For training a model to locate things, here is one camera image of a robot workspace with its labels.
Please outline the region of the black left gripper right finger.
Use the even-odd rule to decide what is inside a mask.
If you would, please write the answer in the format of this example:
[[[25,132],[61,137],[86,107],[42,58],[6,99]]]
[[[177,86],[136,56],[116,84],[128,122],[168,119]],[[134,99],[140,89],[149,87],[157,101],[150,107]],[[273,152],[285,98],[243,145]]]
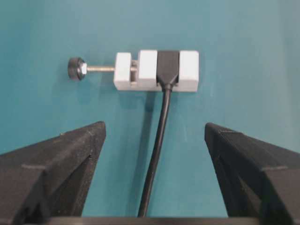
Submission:
[[[204,139],[230,217],[300,222],[300,155],[214,123]]]

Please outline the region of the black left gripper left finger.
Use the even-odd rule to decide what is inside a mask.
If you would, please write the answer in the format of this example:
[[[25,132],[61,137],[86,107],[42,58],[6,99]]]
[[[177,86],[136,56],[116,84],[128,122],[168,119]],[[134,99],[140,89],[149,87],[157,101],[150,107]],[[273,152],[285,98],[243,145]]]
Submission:
[[[81,216],[105,138],[98,121],[2,154],[1,224]]]

